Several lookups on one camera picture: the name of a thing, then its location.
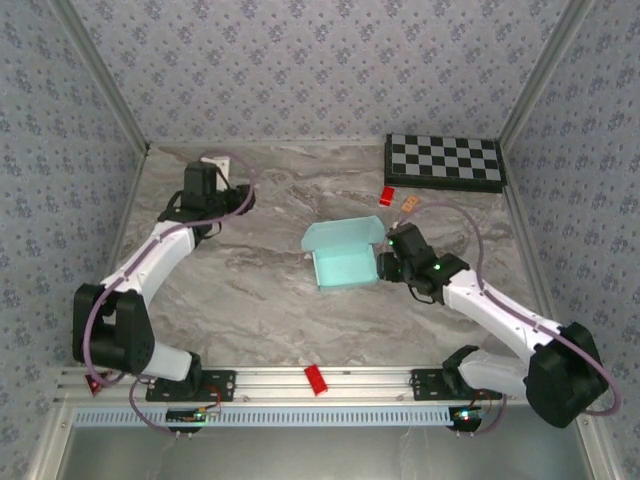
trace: red block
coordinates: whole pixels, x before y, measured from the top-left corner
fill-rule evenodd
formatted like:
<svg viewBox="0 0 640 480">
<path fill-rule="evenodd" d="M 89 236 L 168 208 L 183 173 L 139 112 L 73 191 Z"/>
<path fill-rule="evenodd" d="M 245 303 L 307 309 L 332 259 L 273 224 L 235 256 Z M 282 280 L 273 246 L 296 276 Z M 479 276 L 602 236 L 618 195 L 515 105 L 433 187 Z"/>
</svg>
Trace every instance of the red block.
<svg viewBox="0 0 640 480">
<path fill-rule="evenodd" d="M 382 195 L 380 195 L 380 205 L 384 205 L 385 207 L 391 206 L 391 200 L 393 200 L 394 192 L 394 188 L 384 187 L 384 190 L 382 190 Z"/>
<path fill-rule="evenodd" d="M 305 368 L 304 373 L 307 376 L 316 397 L 329 390 L 329 387 L 327 387 L 324 378 L 322 378 L 322 374 L 320 373 L 320 369 L 317 365 L 311 365 L 310 367 Z"/>
</svg>

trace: gray marble table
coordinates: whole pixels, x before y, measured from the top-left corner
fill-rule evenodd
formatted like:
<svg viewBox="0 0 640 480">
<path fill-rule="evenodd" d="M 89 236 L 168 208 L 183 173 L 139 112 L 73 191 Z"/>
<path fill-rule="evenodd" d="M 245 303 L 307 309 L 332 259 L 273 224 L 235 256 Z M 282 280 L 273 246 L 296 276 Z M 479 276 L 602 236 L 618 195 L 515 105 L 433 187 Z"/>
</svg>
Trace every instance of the gray marble table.
<svg viewBox="0 0 640 480">
<path fill-rule="evenodd" d="M 121 262 L 149 235 L 181 189 L 185 164 L 202 151 L 152 148 Z M 256 146 L 233 152 L 258 174 L 255 208 L 183 260 L 150 307 L 156 336 L 200 353 L 205 365 L 435 365 L 465 344 L 504 351 L 465 316 L 415 302 L 404 285 L 318 291 L 313 261 L 300 247 L 309 225 L 373 214 L 388 227 L 412 193 L 462 205 L 485 239 L 486 279 L 532 307 L 501 195 L 401 188 L 385 208 L 378 204 L 381 146 Z M 235 167 L 231 182 L 246 181 Z M 476 239 L 457 212 L 421 212 L 414 223 L 439 254 L 452 252 L 475 265 Z"/>
</svg>

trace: blue floral wall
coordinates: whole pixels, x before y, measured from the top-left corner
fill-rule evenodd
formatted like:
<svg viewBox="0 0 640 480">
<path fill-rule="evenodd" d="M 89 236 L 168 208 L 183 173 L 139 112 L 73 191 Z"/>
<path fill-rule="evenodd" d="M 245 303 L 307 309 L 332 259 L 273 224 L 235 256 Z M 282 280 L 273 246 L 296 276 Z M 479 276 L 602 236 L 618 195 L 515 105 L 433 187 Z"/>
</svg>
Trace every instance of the blue floral wall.
<svg viewBox="0 0 640 480">
<path fill-rule="evenodd" d="M 21 478 L 139 153 L 44 1 L 0 2 L 0 478 Z"/>
<path fill-rule="evenodd" d="M 566 0 L 74 0 L 147 140 L 497 137 Z"/>
<path fill-rule="evenodd" d="M 556 306 L 592 329 L 640 478 L 640 5 L 596 2 L 508 158 Z"/>
</svg>

